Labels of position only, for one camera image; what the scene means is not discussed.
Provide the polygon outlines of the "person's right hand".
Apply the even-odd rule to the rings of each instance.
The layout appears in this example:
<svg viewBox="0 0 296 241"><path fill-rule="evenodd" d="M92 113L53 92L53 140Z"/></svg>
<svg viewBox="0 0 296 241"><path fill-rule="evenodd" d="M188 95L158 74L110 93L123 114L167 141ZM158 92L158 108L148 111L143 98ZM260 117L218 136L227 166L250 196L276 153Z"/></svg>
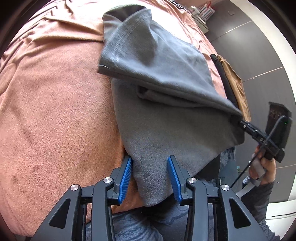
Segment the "person's right hand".
<svg viewBox="0 0 296 241"><path fill-rule="evenodd" d="M271 160L268 160L264 157L264 154L259 151L260 146L257 146L252 158L256 156L256 158L253 160L253 162L250 164L249 168L249 175L252 179L257 179L262 176L262 180L260 185L266 185L273 183L276 177L276 163L275 159L272 158ZM261 166L262 169L265 169L265 174L262 175L262 172L257 171L257 167Z"/></svg>

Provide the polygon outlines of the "person's right forearm sleeve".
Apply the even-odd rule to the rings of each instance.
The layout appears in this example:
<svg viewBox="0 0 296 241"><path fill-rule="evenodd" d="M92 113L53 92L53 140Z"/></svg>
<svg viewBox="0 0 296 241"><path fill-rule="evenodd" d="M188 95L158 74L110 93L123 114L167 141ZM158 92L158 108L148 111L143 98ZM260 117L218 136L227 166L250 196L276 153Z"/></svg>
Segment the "person's right forearm sleeve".
<svg viewBox="0 0 296 241"><path fill-rule="evenodd" d="M280 236L272 232L265 221L267 206L269 204L269 197L273 190L273 185L274 183L272 182L254 187L250 190L250 192L243 195L241 200L252 216L256 219L268 240L280 241Z"/></svg>

